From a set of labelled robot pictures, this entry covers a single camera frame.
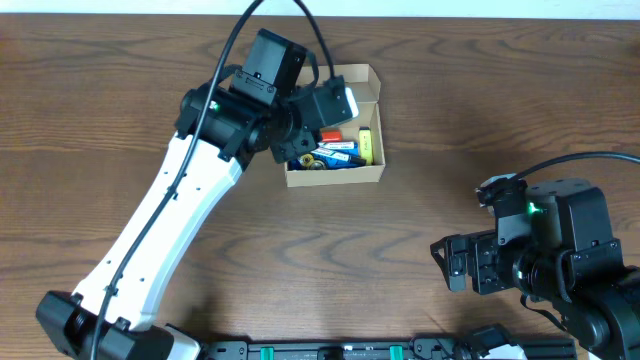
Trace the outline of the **blue plastic holder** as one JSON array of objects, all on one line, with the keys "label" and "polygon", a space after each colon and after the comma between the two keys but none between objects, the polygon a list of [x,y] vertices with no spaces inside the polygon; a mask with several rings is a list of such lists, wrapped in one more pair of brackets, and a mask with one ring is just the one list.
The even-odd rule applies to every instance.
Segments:
[{"label": "blue plastic holder", "polygon": [[[352,151],[348,151],[348,150],[335,150],[335,151],[360,157],[358,149],[357,150],[352,150]],[[334,159],[331,159],[331,158],[326,158],[324,156],[317,156],[317,155],[314,155],[314,156],[316,158],[322,158],[327,163],[327,166],[328,166],[327,170],[337,170],[337,169],[344,169],[344,168],[361,167],[361,166],[358,166],[358,165],[355,165],[355,164],[351,164],[351,163],[347,163],[347,162],[343,162],[343,161],[338,161],[338,160],[334,160]],[[289,166],[290,170],[304,170],[300,166],[300,164],[298,162],[298,158],[296,158],[296,159],[294,159],[294,160],[292,160],[292,161],[290,161],[288,163],[288,166]]]}]

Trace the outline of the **red stapler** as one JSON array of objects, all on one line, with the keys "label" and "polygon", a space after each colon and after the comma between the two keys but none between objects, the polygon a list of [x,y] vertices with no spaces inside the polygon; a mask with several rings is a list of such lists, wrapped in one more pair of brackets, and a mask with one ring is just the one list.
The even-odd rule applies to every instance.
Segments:
[{"label": "red stapler", "polygon": [[322,142],[341,142],[343,136],[340,130],[327,130],[321,132]]}]

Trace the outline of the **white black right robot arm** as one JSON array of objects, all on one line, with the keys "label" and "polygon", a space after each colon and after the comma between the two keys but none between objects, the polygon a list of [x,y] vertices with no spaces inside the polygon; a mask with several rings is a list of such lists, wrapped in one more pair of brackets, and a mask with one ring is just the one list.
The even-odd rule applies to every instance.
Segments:
[{"label": "white black right robot arm", "polygon": [[601,189],[580,178],[499,177],[476,194],[493,229],[430,247],[448,289],[517,289],[523,304],[549,302],[547,319],[594,356],[638,358],[639,269],[624,263]]}]

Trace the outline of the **brown cardboard box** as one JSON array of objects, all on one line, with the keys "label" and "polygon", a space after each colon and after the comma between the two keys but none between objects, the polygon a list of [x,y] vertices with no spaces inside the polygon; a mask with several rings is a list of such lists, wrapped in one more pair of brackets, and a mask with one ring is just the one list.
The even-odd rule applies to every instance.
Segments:
[{"label": "brown cardboard box", "polygon": [[379,106],[380,79],[369,64],[335,65],[334,70],[337,75],[344,76],[346,86],[352,89],[359,116],[326,128],[326,131],[339,130],[344,141],[359,141],[360,130],[367,127],[371,133],[372,164],[336,170],[295,170],[292,163],[288,162],[284,165],[288,187],[378,182],[385,169]]}]

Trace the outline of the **blue capped white marker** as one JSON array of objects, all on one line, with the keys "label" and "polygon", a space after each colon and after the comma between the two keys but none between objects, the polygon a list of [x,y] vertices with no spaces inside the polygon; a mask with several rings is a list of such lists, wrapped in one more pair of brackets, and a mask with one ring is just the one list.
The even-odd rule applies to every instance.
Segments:
[{"label": "blue capped white marker", "polygon": [[326,148],[329,150],[357,150],[358,143],[355,141],[346,141],[346,142],[320,142],[319,146],[322,148]]}]

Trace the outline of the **yellow highlighter black cap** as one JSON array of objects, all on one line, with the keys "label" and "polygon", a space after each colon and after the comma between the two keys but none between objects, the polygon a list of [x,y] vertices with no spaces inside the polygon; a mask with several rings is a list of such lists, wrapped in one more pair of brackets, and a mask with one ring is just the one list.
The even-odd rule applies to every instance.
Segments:
[{"label": "yellow highlighter black cap", "polygon": [[367,166],[371,166],[374,162],[371,129],[369,127],[361,127],[358,131],[358,136],[360,157],[365,160]]}]

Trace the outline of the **black yellow correction tape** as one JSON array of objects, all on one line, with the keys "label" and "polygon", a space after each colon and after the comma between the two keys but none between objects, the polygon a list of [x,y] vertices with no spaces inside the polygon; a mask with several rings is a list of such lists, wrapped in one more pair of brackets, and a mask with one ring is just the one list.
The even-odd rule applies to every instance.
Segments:
[{"label": "black yellow correction tape", "polygon": [[316,158],[313,154],[304,154],[298,158],[300,166],[304,170],[327,170],[327,163],[322,158]]}]

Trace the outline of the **black capped white marker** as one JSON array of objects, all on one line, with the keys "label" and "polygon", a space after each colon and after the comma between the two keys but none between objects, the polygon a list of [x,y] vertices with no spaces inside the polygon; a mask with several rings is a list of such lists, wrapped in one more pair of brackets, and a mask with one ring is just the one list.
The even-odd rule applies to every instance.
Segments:
[{"label": "black capped white marker", "polygon": [[355,164],[358,166],[364,166],[366,164],[366,160],[361,157],[345,154],[342,152],[338,152],[335,150],[330,150],[322,147],[312,150],[311,153],[313,155],[324,156],[326,158],[331,158],[334,160],[343,161],[343,162]]}]

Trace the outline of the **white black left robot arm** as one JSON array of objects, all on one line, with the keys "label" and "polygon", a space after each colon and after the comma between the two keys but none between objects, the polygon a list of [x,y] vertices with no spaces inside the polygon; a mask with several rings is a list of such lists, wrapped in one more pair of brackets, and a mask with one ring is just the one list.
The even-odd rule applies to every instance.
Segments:
[{"label": "white black left robot arm", "polygon": [[343,76],[298,82],[315,56],[260,30],[243,65],[221,62],[181,103],[163,163],[98,265],[70,292],[48,292],[36,318],[73,359],[202,359],[205,345],[157,326],[167,286],[202,224],[255,154],[286,163],[314,150],[323,129],[356,118]]}]

